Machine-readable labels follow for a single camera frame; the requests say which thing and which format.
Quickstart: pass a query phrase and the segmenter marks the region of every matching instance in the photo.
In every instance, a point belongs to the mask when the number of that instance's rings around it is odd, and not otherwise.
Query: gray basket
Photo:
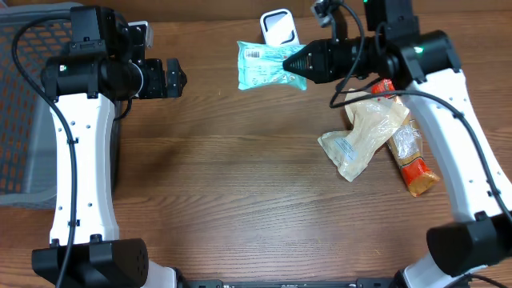
[[[50,108],[16,70],[10,44],[22,25],[48,14],[69,12],[72,6],[79,4],[0,10],[0,205],[55,208],[57,151]],[[40,83],[40,73],[48,57],[59,55],[70,39],[70,22],[65,20],[30,28],[18,44],[20,63]],[[111,150],[114,162],[118,129],[116,125],[112,133],[116,140],[112,141],[114,151]]]

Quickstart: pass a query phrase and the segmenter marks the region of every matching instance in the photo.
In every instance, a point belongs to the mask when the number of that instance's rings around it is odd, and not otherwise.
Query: turquoise plastic package
[[[282,62],[305,45],[268,46],[238,41],[238,88],[252,89],[271,84],[287,84],[307,89],[307,80],[285,71]]]

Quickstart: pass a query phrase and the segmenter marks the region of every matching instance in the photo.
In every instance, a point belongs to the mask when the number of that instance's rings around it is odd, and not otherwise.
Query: wood grain
[[[454,40],[482,127],[512,175],[512,12],[420,19],[423,31]],[[304,43],[330,33],[312,18],[297,27]],[[387,148],[353,182],[339,176],[316,142],[347,128],[345,112],[328,108],[334,84],[237,89],[236,41],[261,41],[258,20],[154,32],[147,56],[179,58],[189,84],[180,99],[136,101],[123,120],[114,208],[122,238],[143,238],[156,262],[190,279],[390,277],[427,252],[428,228],[451,221],[444,185],[411,197]],[[428,147],[426,161],[438,172]],[[0,208],[0,219],[0,286],[50,287],[30,252],[47,246],[53,211]],[[483,273],[512,285],[511,270],[507,260]]]
[[[66,0],[7,0],[10,6],[49,4]],[[151,22],[259,19],[264,13],[287,8],[296,18],[312,17],[314,0],[76,0],[83,5],[107,6],[121,12],[128,21]],[[358,14],[364,14],[362,0],[346,0]],[[413,0],[417,14],[512,10],[507,0]]]

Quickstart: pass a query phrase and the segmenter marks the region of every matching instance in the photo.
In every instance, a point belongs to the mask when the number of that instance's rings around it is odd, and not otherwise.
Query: food wrapper
[[[382,80],[372,87],[372,93],[381,93],[393,91],[391,80]],[[395,101],[403,105],[398,97]],[[404,182],[407,184],[409,192],[417,197],[431,188],[436,182],[441,180],[425,164],[422,155],[422,136],[419,132],[418,124],[408,115],[402,126],[388,140],[388,147],[393,153]]]
[[[307,89],[307,80],[285,71],[282,63],[305,45],[269,46],[238,41],[238,88],[247,90],[272,84]]]
[[[346,100],[367,93],[350,93]],[[352,131],[330,132],[318,139],[338,172],[352,182],[368,166],[375,151],[400,128],[409,110],[386,99],[371,99],[345,108]]]

